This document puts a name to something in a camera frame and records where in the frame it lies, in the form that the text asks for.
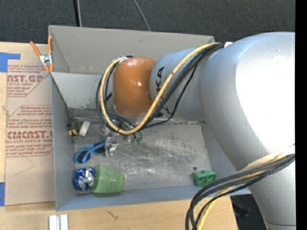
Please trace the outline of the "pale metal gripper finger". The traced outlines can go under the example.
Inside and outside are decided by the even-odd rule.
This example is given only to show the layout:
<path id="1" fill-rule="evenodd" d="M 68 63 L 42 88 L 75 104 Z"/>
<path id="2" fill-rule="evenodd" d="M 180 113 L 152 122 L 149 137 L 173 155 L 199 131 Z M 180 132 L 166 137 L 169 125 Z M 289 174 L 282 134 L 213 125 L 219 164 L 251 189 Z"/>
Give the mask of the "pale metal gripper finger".
<path id="1" fill-rule="evenodd" d="M 100 128 L 100 139 L 105 141 L 111 135 L 111 130 L 106 126 Z"/>
<path id="2" fill-rule="evenodd" d="M 118 142 L 115 138 L 107 138 L 105 140 L 105 156 L 108 157 L 112 151 L 118 146 Z"/>

